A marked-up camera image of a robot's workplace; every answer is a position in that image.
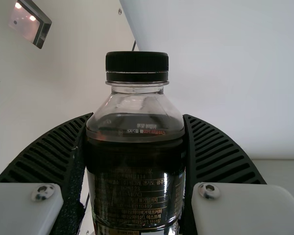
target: dark liquid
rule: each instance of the dark liquid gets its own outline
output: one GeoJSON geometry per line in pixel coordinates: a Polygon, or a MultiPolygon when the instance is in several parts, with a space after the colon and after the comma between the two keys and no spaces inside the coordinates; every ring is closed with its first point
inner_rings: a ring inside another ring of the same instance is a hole
{"type": "Polygon", "coordinates": [[[151,232],[176,222],[184,188],[182,138],[150,143],[87,139],[85,150],[97,235],[116,229],[151,232]]]}

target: white ceiling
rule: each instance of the white ceiling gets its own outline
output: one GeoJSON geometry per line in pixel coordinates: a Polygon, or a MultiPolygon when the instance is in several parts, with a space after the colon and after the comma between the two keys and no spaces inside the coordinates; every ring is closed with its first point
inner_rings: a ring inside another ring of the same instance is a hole
{"type": "Polygon", "coordinates": [[[120,0],[140,50],[170,58],[165,93],[251,158],[294,159],[294,0],[120,0]]]}

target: bottle neck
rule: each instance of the bottle neck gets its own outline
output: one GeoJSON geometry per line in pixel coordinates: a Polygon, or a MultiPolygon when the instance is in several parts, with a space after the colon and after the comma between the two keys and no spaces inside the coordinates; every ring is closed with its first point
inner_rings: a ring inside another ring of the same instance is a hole
{"type": "Polygon", "coordinates": [[[112,86],[112,94],[163,94],[163,86],[112,86]]]}

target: black cable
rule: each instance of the black cable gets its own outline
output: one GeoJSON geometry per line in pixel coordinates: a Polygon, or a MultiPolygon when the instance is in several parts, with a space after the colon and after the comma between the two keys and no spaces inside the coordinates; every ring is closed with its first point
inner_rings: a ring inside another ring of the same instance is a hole
{"type": "Polygon", "coordinates": [[[134,41],[134,45],[133,45],[132,51],[134,51],[135,46],[136,46],[136,41],[134,41]]]}
{"type": "Polygon", "coordinates": [[[84,209],[85,209],[85,210],[86,210],[86,208],[87,208],[88,201],[89,201],[89,193],[88,193],[88,196],[87,196],[87,199],[86,199],[86,203],[85,203],[85,206],[84,206],[84,209]]]}

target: screw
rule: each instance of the screw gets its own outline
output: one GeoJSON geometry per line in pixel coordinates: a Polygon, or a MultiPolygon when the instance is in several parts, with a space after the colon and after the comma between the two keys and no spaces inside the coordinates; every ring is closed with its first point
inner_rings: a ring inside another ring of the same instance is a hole
{"type": "Polygon", "coordinates": [[[44,184],[36,187],[32,194],[31,200],[34,202],[41,202],[50,198],[55,192],[54,186],[50,184],[44,184]]]}
{"type": "Polygon", "coordinates": [[[208,200],[215,200],[220,197],[220,190],[211,183],[203,183],[198,187],[199,194],[208,200]]]}

